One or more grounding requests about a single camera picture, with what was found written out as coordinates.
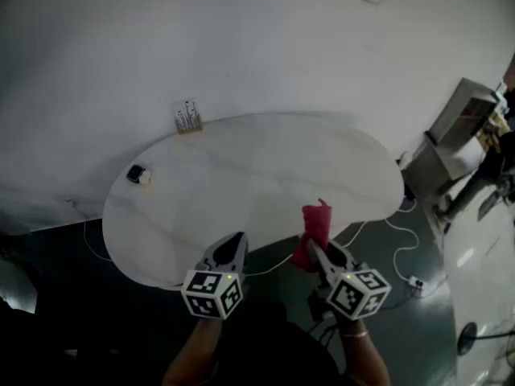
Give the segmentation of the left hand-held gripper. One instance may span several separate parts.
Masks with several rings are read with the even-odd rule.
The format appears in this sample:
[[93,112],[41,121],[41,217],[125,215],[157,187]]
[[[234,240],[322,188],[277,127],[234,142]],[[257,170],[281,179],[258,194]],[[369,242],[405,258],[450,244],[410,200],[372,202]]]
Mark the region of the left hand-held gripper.
[[199,318],[227,319],[243,300],[248,237],[235,232],[206,250],[205,257],[187,271],[180,293],[190,314]]

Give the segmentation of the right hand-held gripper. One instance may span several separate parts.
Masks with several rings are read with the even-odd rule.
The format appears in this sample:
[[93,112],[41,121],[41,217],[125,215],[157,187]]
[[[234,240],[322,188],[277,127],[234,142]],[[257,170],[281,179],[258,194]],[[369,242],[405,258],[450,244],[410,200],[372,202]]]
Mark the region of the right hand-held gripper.
[[[357,265],[354,257],[335,241],[328,243],[325,252],[316,240],[310,238],[307,251],[311,268],[321,279],[308,297],[314,321],[329,318],[331,314],[356,321],[379,311],[389,296],[391,285],[376,269],[353,271]],[[333,265],[348,271],[335,275]]]

